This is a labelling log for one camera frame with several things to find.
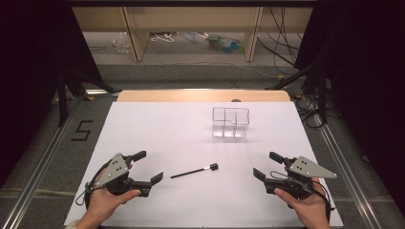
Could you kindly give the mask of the person's left hand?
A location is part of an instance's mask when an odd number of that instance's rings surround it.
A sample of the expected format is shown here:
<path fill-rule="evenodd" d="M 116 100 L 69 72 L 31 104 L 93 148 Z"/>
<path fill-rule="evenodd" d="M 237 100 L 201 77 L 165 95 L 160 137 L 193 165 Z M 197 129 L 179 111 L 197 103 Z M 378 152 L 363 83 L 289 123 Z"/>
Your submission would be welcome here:
<path fill-rule="evenodd" d="M 106 188 L 93 191 L 87 211 L 75 229 L 97 229 L 120 205 L 139 195 L 139 190 L 130 190 L 119 196 L 111 194 Z"/>

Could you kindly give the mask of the white table mat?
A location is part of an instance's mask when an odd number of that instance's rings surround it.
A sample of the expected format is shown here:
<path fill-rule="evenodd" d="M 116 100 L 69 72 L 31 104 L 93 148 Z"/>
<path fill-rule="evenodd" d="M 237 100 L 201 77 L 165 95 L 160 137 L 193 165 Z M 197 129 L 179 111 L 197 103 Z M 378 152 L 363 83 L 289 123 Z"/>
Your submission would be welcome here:
<path fill-rule="evenodd" d="M 314 153 L 291 102 L 246 102 L 245 138 L 213 137 L 207 102 L 116 102 L 99 136 L 84 181 L 114 154 L 146 151 L 130 171 L 135 180 L 163 173 L 149 197 L 119 206 L 107 228 L 299 228 L 287 205 L 253 175 L 283 172 L 270 152 L 285 157 Z M 216 171 L 170 178 L 218 163 Z"/>

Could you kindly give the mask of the clear plastic organizer box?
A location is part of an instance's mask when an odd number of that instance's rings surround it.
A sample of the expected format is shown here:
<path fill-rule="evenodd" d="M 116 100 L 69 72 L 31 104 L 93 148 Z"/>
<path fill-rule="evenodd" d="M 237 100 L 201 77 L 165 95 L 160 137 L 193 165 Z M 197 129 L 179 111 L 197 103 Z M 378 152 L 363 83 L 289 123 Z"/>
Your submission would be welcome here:
<path fill-rule="evenodd" d="M 245 138 L 250 123 L 247 108 L 214 107 L 212 109 L 212 136 Z"/>

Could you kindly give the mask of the aluminium floor rail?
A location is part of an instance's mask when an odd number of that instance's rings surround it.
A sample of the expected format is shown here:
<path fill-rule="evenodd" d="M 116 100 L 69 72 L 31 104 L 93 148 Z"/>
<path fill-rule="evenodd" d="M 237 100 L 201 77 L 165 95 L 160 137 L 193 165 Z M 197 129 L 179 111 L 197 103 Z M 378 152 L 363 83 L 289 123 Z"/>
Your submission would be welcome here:
<path fill-rule="evenodd" d="M 75 114 L 75 111 L 81 104 L 81 98 L 77 97 L 72 100 L 68 107 L 68 114 L 65 120 L 59 124 L 53 134 L 51 142 L 48 144 L 45 152 L 42 154 L 40 160 L 36 164 L 28 183 L 24 188 L 18 192 L 17 200 L 11 208 L 5 222 L 0 226 L 0 229 L 17 229 L 22 219 L 24 218 L 32 199 L 46 175 L 53 158 L 66 134 L 70 122 Z"/>
<path fill-rule="evenodd" d="M 367 200 L 365 193 L 355 178 L 352 169 L 339 148 L 327 122 L 324 121 L 319 114 L 317 114 L 313 119 L 317 124 L 320 125 L 320 132 L 329 148 L 331 156 L 340 172 L 341 177 L 347 185 L 352 200 L 366 227 L 368 229 L 382 229 L 381 223 L 377 219 L 375 210 Z"/>

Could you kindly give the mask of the black metal stand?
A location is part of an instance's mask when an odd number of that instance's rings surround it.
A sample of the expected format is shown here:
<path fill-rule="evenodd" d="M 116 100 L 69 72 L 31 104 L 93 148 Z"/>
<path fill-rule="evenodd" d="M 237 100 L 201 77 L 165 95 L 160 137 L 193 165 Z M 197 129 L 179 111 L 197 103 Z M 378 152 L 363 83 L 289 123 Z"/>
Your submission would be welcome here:
<path fill-rule="evenodd" d="M 120 93 L 119 89 L 115 89 L 105 84 L 101 79 L 95 79 L 93 77 L 90 77 L 89 75 L 78 69 L 68 68 L 66 70 L 63 70 L 57 76 L 59 127 L 61 127 L 68 118 L 68 106 L 65 88 L 68 88 L 73 96 L 84 96 L 86 94 L 86 90 L 82 85 L 83 82 L 90 82 L 91 84 L 99 87 L 100 89 L 110 94 Z"/>
<path fill-rule="evenodd" d="M 268 87 L 268 89 L 281 90 L 302 76 L 306 78 L 301 88 L 304 94 L 313 94 L 315 90 L 318 91 L 318 105 L 314 113 L 320 118 L 320 127 L 322 127 L 328 123 L 326 118 L 327 89 L 325 71 L 320 64 L 313 62 L 287 79 Z"/>

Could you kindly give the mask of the light wooden table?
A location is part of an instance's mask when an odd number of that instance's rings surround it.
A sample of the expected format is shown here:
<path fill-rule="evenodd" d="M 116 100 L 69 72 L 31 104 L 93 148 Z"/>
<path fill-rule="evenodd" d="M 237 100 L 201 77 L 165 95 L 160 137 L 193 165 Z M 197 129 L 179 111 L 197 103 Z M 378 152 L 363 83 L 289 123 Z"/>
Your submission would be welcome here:
<path fill-rule="evenodd" d="M 117 102 L 290 102 L 285 91 L 267 90 L 128 90 L 122 91 Z"/>

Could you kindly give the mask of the colourful plastic packaging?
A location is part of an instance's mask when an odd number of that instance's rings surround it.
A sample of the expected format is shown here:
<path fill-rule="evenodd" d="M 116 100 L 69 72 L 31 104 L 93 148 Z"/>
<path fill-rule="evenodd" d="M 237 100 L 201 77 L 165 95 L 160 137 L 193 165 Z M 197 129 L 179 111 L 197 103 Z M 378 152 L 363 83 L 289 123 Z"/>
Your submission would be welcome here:
<path fill-rule="evenodd" d="M 207 37 L 208 47 L 223 53 L 240 52 L 245 49 L 239 40 L 218 34 L 209 34 Z"/>

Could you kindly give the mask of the person's right hand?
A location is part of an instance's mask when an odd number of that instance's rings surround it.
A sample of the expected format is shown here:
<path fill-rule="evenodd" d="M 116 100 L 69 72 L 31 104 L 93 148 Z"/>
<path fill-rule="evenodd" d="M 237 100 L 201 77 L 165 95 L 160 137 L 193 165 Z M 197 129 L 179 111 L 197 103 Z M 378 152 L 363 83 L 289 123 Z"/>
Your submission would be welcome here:
<path fill-rule="evenodd" d="M 308 229 L 330 229 L 327 218 L 327 203 L 324 200 L 325 192 L 317 177 L 312 178 L 315 193 L 305 199 L 296 199 L 290 193 L 276 188 L 275 195 L 290 205 L 298 219 Z"/>

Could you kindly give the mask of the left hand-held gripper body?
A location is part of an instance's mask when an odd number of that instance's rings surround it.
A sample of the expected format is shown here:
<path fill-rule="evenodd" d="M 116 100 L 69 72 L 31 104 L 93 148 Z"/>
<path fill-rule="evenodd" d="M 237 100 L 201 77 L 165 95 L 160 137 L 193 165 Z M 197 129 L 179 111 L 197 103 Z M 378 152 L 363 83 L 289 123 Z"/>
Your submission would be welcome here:
<path fill-rule="evenodd" d="M 116 196 L 130 190 L 139 190 L 141 197 L 148 197 L 152 184 L 150 181 L 134 181 L 129 177 L 132 162 L 134 161 L 131 160 L 131 156 L 124 156 L 121 153 L 114 155 L 102 169 L 102 175 L 93 184 L 93 188 L 106 188 Z"/>

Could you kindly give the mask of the dark curtain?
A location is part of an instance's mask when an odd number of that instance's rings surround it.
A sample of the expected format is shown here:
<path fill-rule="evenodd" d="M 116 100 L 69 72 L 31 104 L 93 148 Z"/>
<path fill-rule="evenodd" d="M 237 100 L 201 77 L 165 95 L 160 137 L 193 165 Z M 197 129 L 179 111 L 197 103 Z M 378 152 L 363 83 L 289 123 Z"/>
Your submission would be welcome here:
<path fill-rule="evenodd" d="M 338 24 L 326 65 L 334 99 L 405 216 L 405 0 L 317 0 L 298 69 Z"/>
<path fill-rule="evenodd" d="M 0 0 L 0 187 L 47 113 L 58 77 L 101 78 L 71 6 Z"/>

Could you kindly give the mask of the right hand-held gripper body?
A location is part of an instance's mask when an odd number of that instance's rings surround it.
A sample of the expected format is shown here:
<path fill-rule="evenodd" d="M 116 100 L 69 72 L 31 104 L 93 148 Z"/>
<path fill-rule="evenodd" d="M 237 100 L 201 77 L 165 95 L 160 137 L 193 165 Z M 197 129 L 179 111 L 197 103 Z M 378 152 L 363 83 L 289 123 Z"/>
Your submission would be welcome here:
<path fill-rule="evenodd" d="M 313 177 L 337 178 L 337 174 L 318 165 L 304 156 L 285 159 L 284 177 L 266 178 L 263 183 L 266 191 L 273 194 L 276 188 L 290 193 L 294 198 L 305 199 L 313 193 Z"/>

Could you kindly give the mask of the light wooden shelf unit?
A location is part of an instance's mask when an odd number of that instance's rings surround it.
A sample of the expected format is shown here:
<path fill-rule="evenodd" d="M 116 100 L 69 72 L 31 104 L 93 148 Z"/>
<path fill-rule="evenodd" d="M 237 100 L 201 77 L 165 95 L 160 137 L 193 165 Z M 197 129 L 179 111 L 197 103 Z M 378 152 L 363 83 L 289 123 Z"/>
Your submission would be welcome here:
<path fill-rule="evenodd" d="M 83 31 L 126 32 L 134 60 L 145 52 L 149 35 L 164 31 L 238 32 L 245 60 L 253 60 L 257 34 L 306 31 L 312 8 L 288 7 L 74 7 Z"/>

